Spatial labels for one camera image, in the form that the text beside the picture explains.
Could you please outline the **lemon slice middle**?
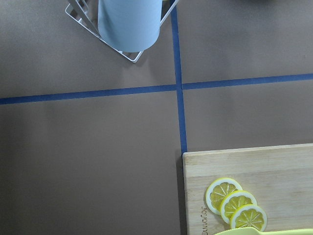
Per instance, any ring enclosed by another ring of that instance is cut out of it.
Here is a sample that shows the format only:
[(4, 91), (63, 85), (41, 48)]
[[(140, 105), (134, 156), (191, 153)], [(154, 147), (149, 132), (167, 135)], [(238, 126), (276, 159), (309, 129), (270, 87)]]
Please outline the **lemon slice middle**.
[(248, 191), (237, 190), (227, 195), (220, 204), (220, 213), (223, 221), (230, 224), (234, 212), (241, 206), (257, 205), (256, 198)]

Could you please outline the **yellow-green plastic knife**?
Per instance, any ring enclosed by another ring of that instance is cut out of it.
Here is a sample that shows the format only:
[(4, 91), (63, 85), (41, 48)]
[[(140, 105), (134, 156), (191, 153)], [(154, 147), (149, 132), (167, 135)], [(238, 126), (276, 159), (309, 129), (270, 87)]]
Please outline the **yellow-green plastic knife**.
[(282, 231), (261, 232), (255, 228), (236, 228), (217, 233), (216, 235), (312, 235), (313, 229), (295, 229)]

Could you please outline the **light blue cup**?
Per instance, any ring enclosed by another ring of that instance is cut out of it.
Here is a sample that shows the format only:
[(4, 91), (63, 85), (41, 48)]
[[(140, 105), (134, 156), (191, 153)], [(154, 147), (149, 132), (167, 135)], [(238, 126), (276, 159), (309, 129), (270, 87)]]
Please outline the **light blue cup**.
[(100, 37), (119, 51), (146, 50), (159, 37), (161, 11), (161, 0), (100, 0)]

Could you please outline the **bamboo cutting board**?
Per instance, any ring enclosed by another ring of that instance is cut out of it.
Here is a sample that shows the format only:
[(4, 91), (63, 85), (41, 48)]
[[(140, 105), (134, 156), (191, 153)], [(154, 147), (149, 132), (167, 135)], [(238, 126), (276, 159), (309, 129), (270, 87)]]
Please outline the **bamboo cutting board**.
[(229, 229), (204, 203), (206, 189), (221, 177), (236, 180), (256, 198), (267, 214), (267, 231), (313, 226), (313, 146), (309, 143), (187, 152), (183, 169), (190, 235)]

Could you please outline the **lemon slice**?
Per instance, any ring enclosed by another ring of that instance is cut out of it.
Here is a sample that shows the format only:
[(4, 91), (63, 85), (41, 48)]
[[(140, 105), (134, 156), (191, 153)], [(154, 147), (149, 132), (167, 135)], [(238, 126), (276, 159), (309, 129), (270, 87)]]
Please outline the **lemon slice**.
[(221, 215), (220, 205), (226, 196), (242, 189), (242, 186), (232, 178), (218, 178), (207, 187), (203, 198), (204, 203), (211, 212)]
[(237, 190), (227, 195), (220, 204), (220, 213), (223, 221), (230, 224), (234, 212), (241, 206), (257, 205), (256, 198), (248, 191)]
[(230, 228), (251, 227), (263, 232), (267, 227), (268, 217), (266, 212), (255, 204), (239, 207), (230, 218)]

